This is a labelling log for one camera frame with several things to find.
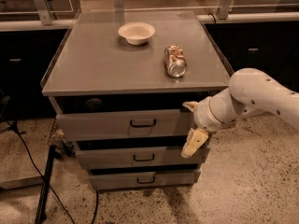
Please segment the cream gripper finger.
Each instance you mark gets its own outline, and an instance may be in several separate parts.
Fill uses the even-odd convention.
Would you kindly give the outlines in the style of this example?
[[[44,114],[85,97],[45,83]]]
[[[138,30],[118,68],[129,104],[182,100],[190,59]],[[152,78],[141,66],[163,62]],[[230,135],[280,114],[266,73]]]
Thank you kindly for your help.
[[[194,112],[196,107],[198,106],[198,103],[195,101],[191,101],[191,102],[184,102],[182,105],[185,108],[189,109],[191,112]]]
[[[181,151],[183,158],[190,158],[208,139],[208,132],[201,128],[190,128],[186,143]]]

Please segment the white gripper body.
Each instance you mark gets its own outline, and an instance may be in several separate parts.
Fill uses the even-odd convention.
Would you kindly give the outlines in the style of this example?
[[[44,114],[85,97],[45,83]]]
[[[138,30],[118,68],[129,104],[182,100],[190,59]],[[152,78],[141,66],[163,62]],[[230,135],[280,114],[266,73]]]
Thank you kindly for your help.
[[[221,128],[221,122],[213,115],[209,106],[210,99],[206,98],[200,101],[193,111],[195,124],[208,133],[215,133]]]

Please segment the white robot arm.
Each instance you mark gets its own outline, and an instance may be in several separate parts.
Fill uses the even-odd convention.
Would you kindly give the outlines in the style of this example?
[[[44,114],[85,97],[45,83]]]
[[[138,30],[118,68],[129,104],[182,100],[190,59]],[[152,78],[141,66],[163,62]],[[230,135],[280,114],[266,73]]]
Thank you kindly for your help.
[[[188,132],[181,151],[183,158],[190,158],[211,133],[234,125],[236,119],[263,112],[277,115],[299,128],[299,93],[255,68],[234,72],[225,90],[200,102],[185,102],[183,106],[193,112],[197,126]]]

